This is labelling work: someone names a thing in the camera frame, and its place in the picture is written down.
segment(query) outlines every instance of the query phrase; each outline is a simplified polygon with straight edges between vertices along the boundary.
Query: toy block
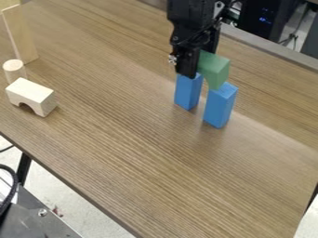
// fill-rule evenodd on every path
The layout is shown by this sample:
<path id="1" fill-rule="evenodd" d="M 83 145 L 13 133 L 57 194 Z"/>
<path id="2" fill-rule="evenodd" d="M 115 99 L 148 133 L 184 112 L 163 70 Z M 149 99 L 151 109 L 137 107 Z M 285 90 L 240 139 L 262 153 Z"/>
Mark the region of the toy block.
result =
<path id="1" fill-rule="evenodd" d="M 20 0 L 1 0 L 0 10 L 20 4 Z"/>
<path id="2" fill-rule="evenodd" d="M 175 103 L 185 110 L 194 108 L 200 99 L 204 77 L 196 74 L 194 79 L 178 74 Z"/>
<path id="3" fill-rule="evenodd" d="M 48 116 L 57 106 L 54 91 L 34 82 L 19 78 L 6 88 L 7 96 L 13 105 L 26 104 L 35 114 Z"/>
<path id="4" fill-rule="evenodd" d="M 29 27 L 23 17 L 21 5 L 3 9 L 2 16 L 17 59 L 22 60 L 24 64 L 38 59 Z"/>
<path id="5" fill-rule="evenodd" d="M 204 120 L 216 128 L 224 127 L 230 119 L 238 88 L 224 83 L 219 90 L 208 90 Z"/>
<path id="6" fill-rule="evenodd" d="M 229 78 L 230 60 L 201 50 L 198 72 L 206 79 L 209 89 L 218 90 Z"/>
<path id="7" fill-rule="evenodd" d="M 7 82 L 12 84 L 18 78 L 27 78 L 23 62 L 19 59 L 11 59 L 4 63 L 4 69 Z"/>

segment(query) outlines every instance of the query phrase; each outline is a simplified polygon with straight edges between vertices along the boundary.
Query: table surface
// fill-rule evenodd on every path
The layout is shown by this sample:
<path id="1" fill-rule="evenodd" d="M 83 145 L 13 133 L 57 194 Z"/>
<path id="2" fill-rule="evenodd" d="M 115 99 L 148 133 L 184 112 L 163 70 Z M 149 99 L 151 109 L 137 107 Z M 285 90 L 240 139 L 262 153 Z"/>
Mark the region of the table surface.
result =
<path id="1" fill-rule="evenodd" d="M 136 0 L 23 6 L 54 88 L 48 118 L 9 104 L 0 131 L 139 237 L 292 237 L 318 179 L 318 74 L 221 37 L 240 92 L 217 130 L 173 104 L 166 14 Z M 14 57 L 0 21 L 0 60 Z"/>

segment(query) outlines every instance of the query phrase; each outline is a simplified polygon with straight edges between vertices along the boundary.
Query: blue block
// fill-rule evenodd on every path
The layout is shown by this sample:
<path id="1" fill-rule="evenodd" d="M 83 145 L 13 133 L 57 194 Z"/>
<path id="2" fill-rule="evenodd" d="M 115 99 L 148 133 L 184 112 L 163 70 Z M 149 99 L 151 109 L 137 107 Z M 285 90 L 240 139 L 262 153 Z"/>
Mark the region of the blue block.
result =
<path id="1" fill-rule="evenodd" d="M 204 120 L 216 128 L 224 127 L 230 119 L 238 88 L 224 83 L 219 90 L 208 90 Z"/>
<path id="2" fill-rule="evenodd" d="M 194 79 L 178 74 L 175 103 L 185 110 L 194 108 L 199 103 L 203 82 L 204 77 L 200 73 Z"/>

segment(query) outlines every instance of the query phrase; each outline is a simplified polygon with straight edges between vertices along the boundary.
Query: green block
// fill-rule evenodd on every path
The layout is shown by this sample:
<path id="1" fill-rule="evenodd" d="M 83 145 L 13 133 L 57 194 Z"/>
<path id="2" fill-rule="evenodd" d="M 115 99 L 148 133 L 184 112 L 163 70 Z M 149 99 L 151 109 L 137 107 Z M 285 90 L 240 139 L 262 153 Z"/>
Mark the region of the green block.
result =
<path id="1" fill-rule="evenodd" d="M 230 60 L 201 50 L 198 72 L 204 76 L 210 90 L 218 90 L 230 74 Z"/>

